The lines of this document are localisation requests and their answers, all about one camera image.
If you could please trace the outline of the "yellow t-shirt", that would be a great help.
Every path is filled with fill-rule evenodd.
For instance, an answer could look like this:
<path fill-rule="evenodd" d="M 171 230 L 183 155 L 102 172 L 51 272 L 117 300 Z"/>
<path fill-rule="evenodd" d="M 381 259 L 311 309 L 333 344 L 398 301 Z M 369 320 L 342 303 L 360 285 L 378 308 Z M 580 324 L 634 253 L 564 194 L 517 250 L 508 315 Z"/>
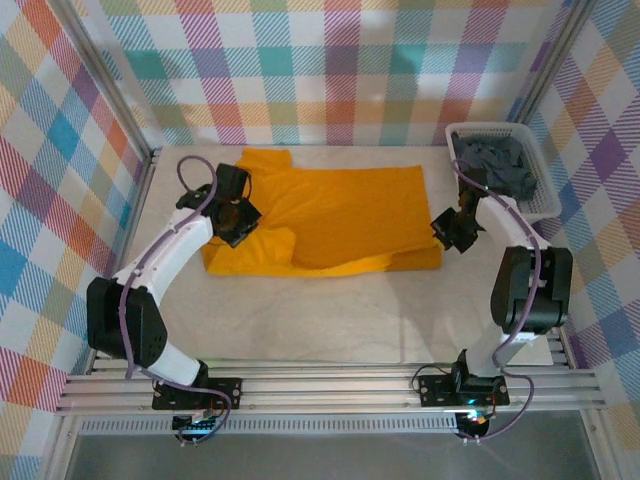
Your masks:
<path fill-rule="evenodd" d="M 251 175 L 262 217 L 237 247 L 213 239 L 202 248 L 211 275 L 328 278 L 442 265 L 419 166 L 306 169 L 287 150 L 255 148 L 237 165 Z"/>

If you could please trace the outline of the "aluminium frame post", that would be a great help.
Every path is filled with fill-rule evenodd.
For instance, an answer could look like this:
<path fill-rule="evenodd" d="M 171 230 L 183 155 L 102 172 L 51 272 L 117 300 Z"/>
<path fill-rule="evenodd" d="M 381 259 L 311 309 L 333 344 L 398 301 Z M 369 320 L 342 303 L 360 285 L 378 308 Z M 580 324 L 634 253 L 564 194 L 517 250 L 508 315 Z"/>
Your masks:
<path fill-rule="evenodd" d="M 549 0 L 549 13 L 534 30 L 522 77 L 506 119 L 529 123 L 598 0 Z"/>
<path fill-rule="evenodd" d="M 46 2 L 135 148 L 152 156 L 165 136 L 100 0 L 81 0 L 85 16 L 74 0 Z"/>

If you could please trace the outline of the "grey t-shirt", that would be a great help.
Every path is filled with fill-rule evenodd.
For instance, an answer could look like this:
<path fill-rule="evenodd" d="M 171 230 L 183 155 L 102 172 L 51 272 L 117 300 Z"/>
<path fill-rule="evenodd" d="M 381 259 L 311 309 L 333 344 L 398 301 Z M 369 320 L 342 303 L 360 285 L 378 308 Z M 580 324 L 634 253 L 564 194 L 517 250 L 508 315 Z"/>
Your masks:
<path fill-rule="evenodd" d="M 459 169 L 489 190 L 517 201 L 532 200 L 537 180 L 524 160 L 523 146 L 513 137 L 454 133 L 452 145 Z"/>

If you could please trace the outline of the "aluminium base rail beam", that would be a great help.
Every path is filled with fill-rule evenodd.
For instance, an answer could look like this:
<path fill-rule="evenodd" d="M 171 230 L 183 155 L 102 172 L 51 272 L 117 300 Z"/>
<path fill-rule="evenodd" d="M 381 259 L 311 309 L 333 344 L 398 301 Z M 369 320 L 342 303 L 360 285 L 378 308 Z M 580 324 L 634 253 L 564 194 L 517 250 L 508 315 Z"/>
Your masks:
<path fill-rule="evenodd" d="M 440 375 L 440 367 L 417 364 L 220 361 L 213 377 L 242 381 L 239 410 L 246 414 L 414 413 L 420 409 L 419 377 Z M 594 372 L 567 364 L 517 366 L 506 385 L 515 412 L 529 398 L 532 411 L 598 409 L 605 405 Z M 121 360 L 97 358 L 86 375 L 70 376 L 56 409 L 59 415 L 149 414 L 154 390 L 140 373 L 126 379 Z"/>

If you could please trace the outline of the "controller circuit board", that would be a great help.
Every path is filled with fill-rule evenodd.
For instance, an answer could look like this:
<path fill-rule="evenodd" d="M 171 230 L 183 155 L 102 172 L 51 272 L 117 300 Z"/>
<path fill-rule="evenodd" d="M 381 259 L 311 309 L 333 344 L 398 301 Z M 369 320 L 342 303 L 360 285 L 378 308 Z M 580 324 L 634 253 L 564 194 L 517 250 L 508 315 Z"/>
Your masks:
<path fill-rule="evenodd" d="M 219 429 L 219 415 L 205 410 L 195 415 L 174 416 L 171 429 L 182 447 L 197 446 L 210 439 Z"/>
<path fill-rule="evenodd" d="M 484 437 L 490 427 L 493 414 L 471 410 L 456 414 L 457 432 L 455 435 L 463 440 L 471 440 Z"/>

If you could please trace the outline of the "white plastic lattice basket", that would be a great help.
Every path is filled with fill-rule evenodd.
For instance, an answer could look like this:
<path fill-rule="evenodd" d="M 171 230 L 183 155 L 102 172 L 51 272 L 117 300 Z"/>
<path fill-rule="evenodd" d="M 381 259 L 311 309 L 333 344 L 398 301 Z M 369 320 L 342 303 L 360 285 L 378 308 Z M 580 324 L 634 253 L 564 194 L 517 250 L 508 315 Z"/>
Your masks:
<path fill-rule="evenodd" d="M 546 165 L 546 160 L 532 130 L 521 123 L 510 122 L 462 122 L 445 127 L 445 138 L 451 160 L 456 158 L 452 136 L 460 139 L 496 140 L 512 138 L 522 145 L 524 165 L 532 171 L 537 180 L 533 198 L 520 201 L 518 206 L 524 217 L 531 223 L 554 218 L 561 213 L 561 204 Z"/>

